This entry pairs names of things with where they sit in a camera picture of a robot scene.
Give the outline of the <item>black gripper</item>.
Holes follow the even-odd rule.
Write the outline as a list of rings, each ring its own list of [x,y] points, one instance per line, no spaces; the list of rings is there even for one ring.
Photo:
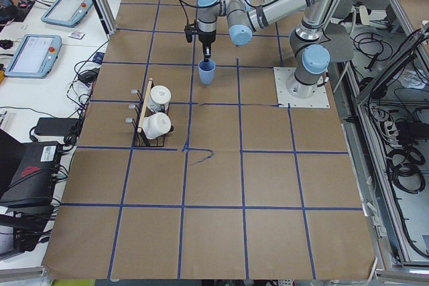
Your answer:
[[[203,61],[209,62],[211,59],[211,44],[216,40],[216,31],[205,32],[198,30],[198,40],[201,42],[203,47]]]

